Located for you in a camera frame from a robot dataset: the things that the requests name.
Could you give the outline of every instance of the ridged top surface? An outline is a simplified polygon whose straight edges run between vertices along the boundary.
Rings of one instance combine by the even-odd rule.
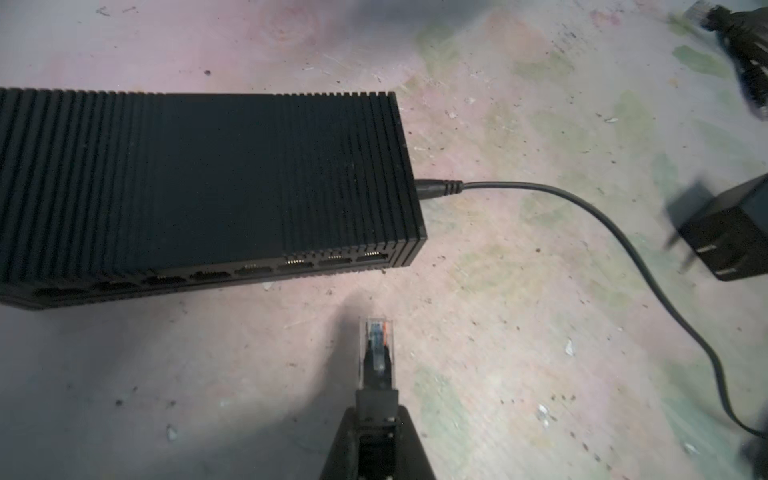
[[[0,89],[0,280],[425,237],[394,94]]]

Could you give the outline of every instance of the black cable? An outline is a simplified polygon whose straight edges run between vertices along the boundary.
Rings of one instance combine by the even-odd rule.
[[[674,318],[678,325],[683,327],[683,330],[685,330],[688,335],[696,340],[696,343],[698,343],[699,346],[707,354],[707,356],[710,357],[712,368],[715,372],[717,391],[720,394],[720,403],[723,405],[723,410],[725,411],[726,415],[728,415],[728,418],[733,420],[739,427],[744,429],[744,431],[749,432],[750,434],[755,435],[761,439],[768,439],[768,434],[766,432],[760,432],[747,425],[744,425],[744,423],[736,416],[736,413],[733,412],[733,407],[730,404],[730,398],[728,396],[725,371],[723,370],[723,363],[720,361],[720,357],[717,356],[717,353],[712,348],[712,346],[707,343],[707,341],[683,318],[683,316],[680,315],[680,312],[675,309],[675,307],[672,305],[672,302],[664,294],[664,291],[662,291],[659,284],[656,283],[656,279],[654,279],[654,276],[651,274],[648,266],[643,261],[643,258],[632,245],[632,242],[629,241],[627,236],[624,235],[624,232],[619,229],[613,220],[608,218],[606,214],[599,211],[594,205],[590,204],[586,200],[560,188],[550,187],[549,185],[530,184],[526,182],[470,182],[465,184],[459,180],[416,181],[416,192],[419,194],[419,199],[459,194],[463,190],[471,190],[477,188],[511,188],[516,190],[536,190],[545,192],[547,194],[557,195],[558,197],[564,198],[573,204],[577,204],[579,207],[589,212],[592,217],[597,218],[603,225],[605,225],[606,228],[608,228],[614,237],[616,237],[616,240],[618,240],[619,243],[621,243],[621,246],[627,251],[627,254],[632,259],[637,269],[640,271],[640,275],[643,276],[646,283],[650,287],[650,290],[654,293],[654,295],[656,295],[656,298],[659,299],[659,302],[661,302],[661,305],[667,309],[667,312],[669,312],[669,314],[672,316],[672,318]]]

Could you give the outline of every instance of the table surface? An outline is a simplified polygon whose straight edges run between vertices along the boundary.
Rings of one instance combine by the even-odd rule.
[[[755,423],[768,277],[721,283],[665,248],[678,193],[766,171],[765,126],[717,40],[673,20],[686,7],[4,0],[0,84],[395,91],[417,177],[553,184],[615,219]],[[439,478],[750,477],[707,358],[593,218],[517,191],[422,208],[404,269],[0,307],[2,476],[316,477],[353,403],[357,323],[384,316]]]

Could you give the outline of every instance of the power cord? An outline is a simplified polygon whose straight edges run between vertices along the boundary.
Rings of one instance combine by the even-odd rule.
[[[759,430],[755,430],[747,425],[744,425],[744,423],[736,416],[736,413],[733,412],[733,407],[730,404],[730,398],[728,396],[725,371],[723,370],[723,363],[720,361],[720,357],[717,356],[717,353],[712,348],[712,346],[707,343],[707,341],[683,318],[683,316],[680,315],[680,312],[675,309],[675,307],[672,305],[672,302],[661,290],[661,287],[659,287],[659,284],[656,282],[656,279],[654,279],[654,276],[650,273],[650,270],[643,261],[643,258],[632,245],[632,242],[630,242],[627,236],[624,235],[624,232],[619,229],[613,220],[608,218],[607,215],[603,212],[599,211],[594,205],[560,188],[550,187],[549,185],[543,184],[530,184],[526,182],[469,182],[465,184],[460,180],[416,180],[415,185],[416,193],[419,195],[420,200],[460,194],[464,190],[471,190],[476,188],[511,188],[516,190],[536,190],[552,195],[557,195],[560,198],[564,198],[569,202],[577,204],[579,207],[589,212],[593,217],[597,218],[603,225],[605,225],[605,227],[609,229],[614,237],[616,237],[616,240],[621,243],[621,246],[627,251],[627,254],[632,259],[637,269],[640,271],[640,275],[642,275],[645,279],[645,282],[650,287],[650,291],[652,291],[656,298],[659,299],[661,305],[667,309],[667,312],[669,312],[669,314],[672,316],[672,318],[674,318],[678,325],[683,327],[683,330],[685,330],[688,335],[696,340],[696,343],[698,343],[699,346],[701,346],[701,348],[707,354],[707,356],[710,357],[712,368],[715,372],[717,392],[720,394],[720,403],[723,405],[723,410],[725,411],[726,415],[728,415],[728,418],[733,420],[745,432],[755,435],[761,439],[768,439],[768,433],[760,432]]]

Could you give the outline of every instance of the black box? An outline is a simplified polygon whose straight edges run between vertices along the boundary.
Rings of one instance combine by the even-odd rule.
[[[72,305],[406,266],[393,93],[0,89],[0,301]]]
[[[678,233],[719,280],[768,273],[768,175],[721,193]]]

